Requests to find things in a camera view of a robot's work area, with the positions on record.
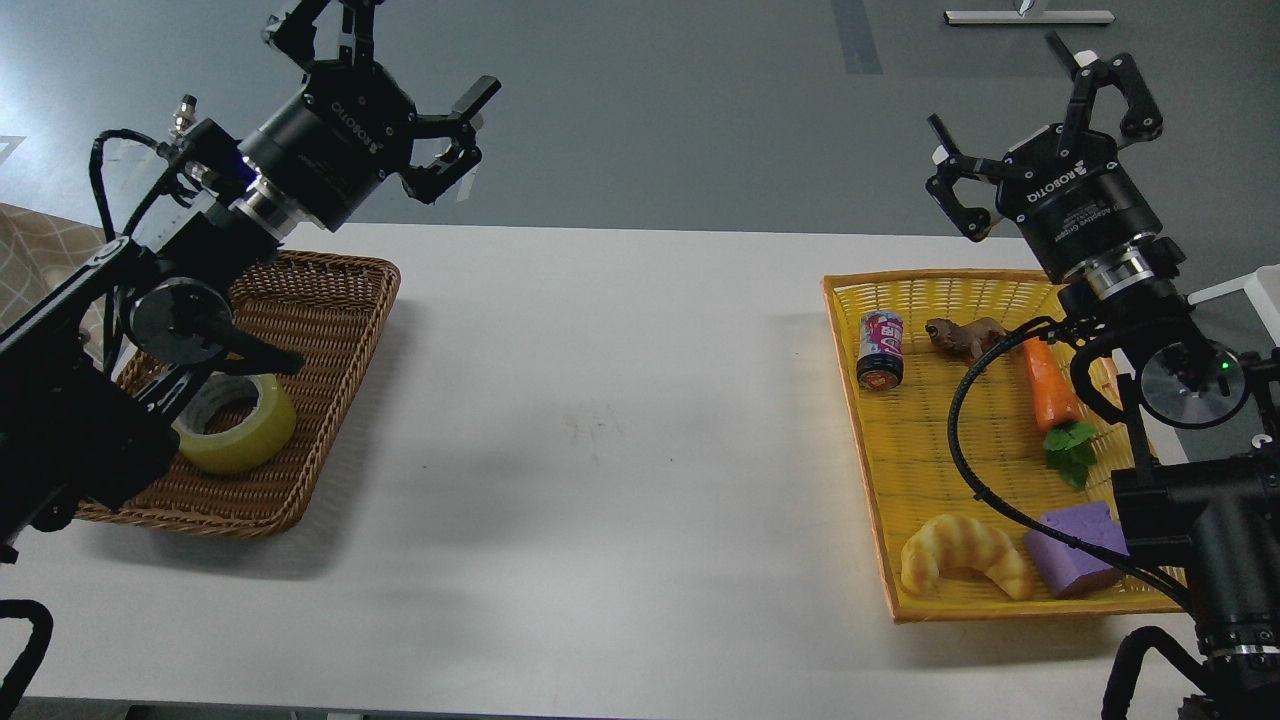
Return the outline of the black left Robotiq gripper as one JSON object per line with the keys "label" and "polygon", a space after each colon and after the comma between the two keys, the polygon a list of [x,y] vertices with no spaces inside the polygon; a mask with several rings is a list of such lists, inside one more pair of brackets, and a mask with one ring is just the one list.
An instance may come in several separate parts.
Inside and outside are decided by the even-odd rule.
{"label": "black left Robotiq gripper", "polygon": [[[480,76],[448,113],[413,115],[413,102],[374,58],[381,4],[342,1],[338,55],[321,60],[316,23],[329,5],[288,1],[268,17],[262,41],[306,77],[239,151],[317,224],[338,231],[388,176],[401,170],[406,195],[433,204],[475,169],[483,160],[477,118],[502,83]],[[430,164],[408,165],[412,142],[428,138],[447,146]]]}

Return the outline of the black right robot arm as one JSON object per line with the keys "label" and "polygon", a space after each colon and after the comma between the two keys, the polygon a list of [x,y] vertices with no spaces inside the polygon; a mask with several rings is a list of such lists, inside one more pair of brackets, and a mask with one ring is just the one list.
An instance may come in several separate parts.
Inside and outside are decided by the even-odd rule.
{"label": "black right robot arm", "polygon": [[[975,498],[1166,594],[1196,626],[1197,653],[1143,626],[1119,646],[1101,715],[1125,719],[1146,656],[1161,653],[1196,693],[1183,719],[1277,716],[1277,352],[1238,352],[1196,323],[1175,286],[1185,254],[1120,152],[1161,136],[1164,117],[1120,53],[1046,42],[1071,83],[1065,117],[1001,158],[963,152],[940,117],[927,190],[969,240],[1011,220],[1048,279],[1064,318],[1037,316],[982,355],[951,402],[946,437]],[[1133,465],[1112,473],[1128,551],[1106,550],[1016,510],[968,462],[959,419],[997,357],[1034,337],[1073,346],[1078,397],[1130,438]]]}

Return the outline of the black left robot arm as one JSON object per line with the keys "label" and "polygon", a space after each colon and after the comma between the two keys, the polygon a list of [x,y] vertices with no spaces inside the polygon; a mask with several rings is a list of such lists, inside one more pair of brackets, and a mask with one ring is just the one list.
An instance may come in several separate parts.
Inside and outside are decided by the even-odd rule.
{"label": "black left robot arm", "polygon": [[83,501],[118,510],[155,484],[201,389],[302,370],[296,351],[238,328],[229,300],[301,222],[338,231],[390,176],[431,204],[481,161],[477,117],[498,78],[422,114],[374,56],[376,9],[343,3],[333,59],[315,55],[325,1],[271,15],[262,40],[303,78],[247,138],[197,119],[188,95],[168,138],[93,140],[104,246],[3,332],[4,564],[23,530],[60,530]]}

